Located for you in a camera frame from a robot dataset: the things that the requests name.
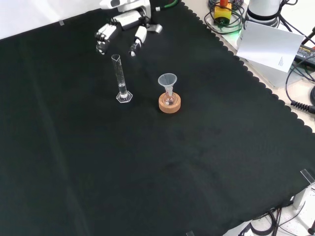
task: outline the wooden holder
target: wooden holder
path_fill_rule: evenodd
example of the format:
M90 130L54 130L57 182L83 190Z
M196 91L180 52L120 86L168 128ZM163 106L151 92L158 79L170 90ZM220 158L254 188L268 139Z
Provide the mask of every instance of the wooden holder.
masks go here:
M165 105L163 103L163 97L164 97L165 93L163 93L159 97L159 99L158 99L158 106L161 109L161 111L163 111L164 113L172 114L172 113L177 112L180 109L180 107L181 107L181 97L177 93L174 93L174 94L175 94L177 100L176 100L176 103L173 104L173 105Z

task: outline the wall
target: wall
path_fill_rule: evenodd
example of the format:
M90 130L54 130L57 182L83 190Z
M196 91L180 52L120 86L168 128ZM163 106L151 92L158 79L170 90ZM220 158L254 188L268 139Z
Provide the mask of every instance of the wall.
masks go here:
M100 0L0 0L0 39L99 8Z

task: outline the yellow device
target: yellow device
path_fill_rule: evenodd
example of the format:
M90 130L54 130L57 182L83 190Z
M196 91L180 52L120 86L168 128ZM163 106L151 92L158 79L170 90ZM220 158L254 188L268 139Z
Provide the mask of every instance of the yellow device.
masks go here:
M232 4L228 3L226 8L221 8L220 6L215 6L215 15L214 18L217 22L220 24L229 24L231 20L231 15L232 15Z

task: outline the scalloped edge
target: scalloped edge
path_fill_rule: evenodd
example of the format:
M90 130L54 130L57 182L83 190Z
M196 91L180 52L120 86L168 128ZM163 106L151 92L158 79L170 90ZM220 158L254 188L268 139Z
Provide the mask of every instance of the scalloped edge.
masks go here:
M256 82L258 82L258 86L261 86L261 87L263 87L264 89L266 89L267 92L276 100L276 102L280 103L281 106L284 107L284 109L286 110L286 112L288 113L288 115L291 116L292 118L295 118L295 119L297 120L297 125L302 125L302 128L304 128L304 129L306 130L306 132L311 133L311 134L315 134L315 130L314 130L314 132L313 132L313 129L312 129L311 127L309 127L308 125L305 125L305 122L304 122L302 119L298 118L298 114L295 113L295 112L292 110L292 108L291 108L290 106L286 105L283 100L279 99L279 97L278 97L275 93L273 93L270 88L266 88L266 84L264 84L263 82L261 82L261 79L259 79L258 77L256 77L256 76L253 75L253 72L248 69L248 67L245 65L245 63L244 63L243 61L241 61L240 58L239 58L238 56L236 56L231 50L229 50L228 47L226 47L226 46L224 45L224 42L223 42L215 33L213 33L213 32L208 28L208 26L200 19L200 17L197 16L196 13L193 12L193 10L189 9L189 7L186 6L183 1L181 1L181 2L178 4L178 6L184 8L186 11L188 11L190 14L192 14L192 15L198 20L198 23L199 23L199 24L202 24L202 25L206 28L206 30L208 30L209 33L211 33L211 34L215 37L215 39L220 42L220 44L221 44L223 50L225 50L225 51L227 51L229 54L231 54L231 55L238 61L238 63L240 63L241 66L247 71L247 73L249 73L249 75L250 75L252 78L254 78L254 79L256 80Z

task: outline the cable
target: cable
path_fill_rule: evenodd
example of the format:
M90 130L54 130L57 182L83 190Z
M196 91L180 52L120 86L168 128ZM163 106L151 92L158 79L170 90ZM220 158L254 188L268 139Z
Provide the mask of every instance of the cable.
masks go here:
M304 37L306 37L309 41L311 41L314 45L315 45L315 42L313 40L311 40L310 38L308 38L305 34L303 34L301 31L299 31L296 27L294 27L293 25L291 25L285 18L283 18L283 16L280 14L279 15L280 19L281 19L281 22L283 24L288 24L289 26L291 26L292 28L294 28L296 31L298 31L301 35L303 35Z
M312 77L312 75L309 73L309 71L307 70L307 66L305 65L305 68L304 68L305 72L309 75L309 77L312 79L312 81L315 82L314 78Z
M226 34L231 34L231 33L236 33L236 32L239 32L241 29L242 29L242 24L244 23L245 19L243 17L243 14L245 12L245 9L242 7L243 3L244 3L244 0L234 0L234 2L231 2L232 4L232 9L228 8L228 7L225 7L225 6L220 6L219 3L213 3L214 0L209 0L209 7L210 7L210 12L205 15L204 17L204 22L206 23L206 25L209 27L209 29L211 29L211 31L217 33L217 34L221 34L221 35L226 35ZM232 23L228 23L228 24L223 24L219 21L217 21L214 16L213 16L213 12L215 10L215 7L218 6L220 8L224 8L224 9L227 9L229 11L232 12L232 15L235 15L237 16L236 17L236 20L233 21ZM217 29L215 29L212 25L210 25L208 22L207 22L207 16L211 16L211 18L213 19L213 22L218 24L219 28L235 28L235 27L238 27L237 30L232 30L232 31L229 31L229 32L219 32Z
M272 236L276 236L276 235L277 235L277 232L278 232L278 227L279 227L279 228L281 228L282 230L286 231L287 233L289 233L289 234L291 234L291 235L293 235L293 236L298 236L298 235L295 235L295 234L293 234L293 233L291 233L291 232L285 230L285 229L282 228L281 226L284 225L284 224L286 224L286 223L288 223L288 222L290 222L290 221L293 220L294 218L296 218L296 217L301 213L301 211L303 210L303 208L304 208L304 206L305 206L305 203L306 203L306 202L304 202L303 206L301 207L301 209L299 210L299 212L298 212L294 217L292 217L291 219L289 219L289 220L287 220L287 221L285 221L285 222L283 222L283 223L281 223L281 224L280 224L280 220L281 220L281 214L282 214L282 207L279 208L279 209L272 209L272 210L270 210L268 213L264 214L263 216L266 217L267 215L269 215L269 216L271 217L271 220L272 220L272 223L271 223L272 225L271 225L271 227L270 227L269 229L265 230L265 231L258 231L258 230L256 230L255 228L253 228L252 225L251 225L251 230L252 230L252 232L253 232L254 234L256 234L256 235L259 235L259 236L266 236L266 233L268 233L268 234L272 233ZM277 211L277 219L275 219L275 217L274 217L272 211L273 211L273 212Z
M239 234L238 236L244 236L245 235L245 229L243 229Z
M303 74L298 68L296 68L296 69L294 70L294 73L298 74L299 76L304 77L305 79L307 79L307 80L309 80L309 81L311 81L311 82L315 82L315 81L313 81L311 78L309 78L309 77L307 77L305 74Z
M313 106L315 106L315 86L311 91L310 100L311 100L311 103L313 104Z
M154 9L154 11L167 10L167 9L169 9L169 8L171 8L171 7L176 6L179 2L180 2L180 0L174 0L172 3L170 3L170 4L168 4L168 5L156 7L156 8Z
M303 206L301 207L301 209L299 210L299 212L298 212L293 218L291 218L291 219L289 219L289 220L283 222L283 223L280 224L279 226L282 226L282 225L284 225L284 224L290 222L290 221L293 220L294 218L296 218L296 217L301 213L301 211L303 210L303 208L304 208L304 206L305 206L305 203L306 203L306 202L304 202L304 204L303 204Z
M252 230L252 232L254 234L259 235L259 236L267 236L267 235L271 234L274 231L275 227L277 226L277 221L276 221L275 216L273 215L273 213L271 211L268 211L268 215L271 218L271 226L267 230L259 231L259 230L255 229L252 226L252 224L250 223L251 230Z
M288 3L289 1L290 1L290 0L284 0L284 1L283 1L283 4L294 6L294 5L297 4L297 2L298 2L298 0L295 0L295 3Z
M307 57L307 58L304 58L303 60L301 60L299 63L297 63L296 65L293 66L293 68L291 69L290 73L288 74L287 78L286 78L286 82L285 82L285 93L288 97L288 99L291 101L291 106L294 106L300 110L303 110L303 111L306 111L306 112L309 112L309 113L312 113L312 114L315 114L315 106L309 106L309 105L306 105L306 104L303 104L303 103L300 103L300 102L296 102L294 100L292 100L289 96L289 93L287 91L287 82L290 78L290 75L292 74L292 72L296 69L296 67L298 67L300 64L302 64L303 62L305 62L306 60L308 59L311 59L311 58L315 58L315 56L310 56L310 57Z
M308 36L308 38L313 38L315 36L315 27L312 29L312 33ZM309 40L304 39L302 44L305 45Z

